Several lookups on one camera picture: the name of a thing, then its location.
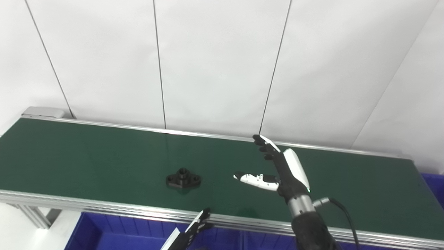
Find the robotic finger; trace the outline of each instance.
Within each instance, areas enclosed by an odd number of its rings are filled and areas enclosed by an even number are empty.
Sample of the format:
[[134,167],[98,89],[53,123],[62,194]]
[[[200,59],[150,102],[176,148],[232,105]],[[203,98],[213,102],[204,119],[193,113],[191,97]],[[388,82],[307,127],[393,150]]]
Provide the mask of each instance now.
[[272,175],[267,175],[267,174],[254,175],[250,173],[237,171],[234,173],[233,177],[246,184],[250,184],[252,186],[270,191],[277,191],[279,187],[279,180]]
[[185,232],[180,232],[178,228],[175,228],[160,250],[185,250],[191,245],[199,232],[213,226],[213,224],[207,223],[209,217],[210,208],[200,211]]

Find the black flange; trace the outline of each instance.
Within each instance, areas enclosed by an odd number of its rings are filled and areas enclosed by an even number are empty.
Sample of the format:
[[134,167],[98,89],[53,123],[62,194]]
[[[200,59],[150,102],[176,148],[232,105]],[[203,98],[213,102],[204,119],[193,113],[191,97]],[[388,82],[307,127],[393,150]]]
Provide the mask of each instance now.
[[200,185],[201,178],[186,168],[180,168],[175,174],[166,177],[166,184],[177,188],[189,188]]

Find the white wall panel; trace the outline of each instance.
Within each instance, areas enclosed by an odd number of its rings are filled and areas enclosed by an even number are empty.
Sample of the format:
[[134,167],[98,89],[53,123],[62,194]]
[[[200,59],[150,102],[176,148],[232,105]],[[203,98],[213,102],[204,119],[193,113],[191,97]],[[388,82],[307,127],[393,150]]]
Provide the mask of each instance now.
[[0,1],[0,135],[29,106],[68,112],[24,1]]
[[444,1],[440,0],[353,148],[412,156],[444,173]]
[[163,127],[149,0],[29,0],[78,119]]
[[257,133],[289,1],[155,3],[167,128]]
[[262,134],[350,147],[435,4],[294,1]]

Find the aluminum frame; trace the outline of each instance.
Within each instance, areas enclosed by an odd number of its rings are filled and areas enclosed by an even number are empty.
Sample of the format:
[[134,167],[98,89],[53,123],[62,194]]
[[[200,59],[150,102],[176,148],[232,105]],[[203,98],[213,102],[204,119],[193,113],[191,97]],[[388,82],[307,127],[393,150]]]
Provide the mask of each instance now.
[[16,206],[37,228],[49,229],[51,227],[52,223],[48,220],[48,218],[46,218],[38,207],[22,204],[17,204]]
[[[45,206],[60,210],[73,210],[99,214],[110,214],[133,218],[144,218],[165,222],[190,223],[198,212],[96,201],[80,198],[61,197],[45,194],[32,194],[18,191],[0,190],[0,201],[20,203],[27,206]],[[289,222],[211,214],[209,221],[221,228],[247,230],[269,234],[294,235]],[[340,242],[353,243],[351,230],[329,227],[330,233]],[[391,247],[406,250],[442,250],[444,241],[409,236],[357,231],[359,242],[364,245]]]

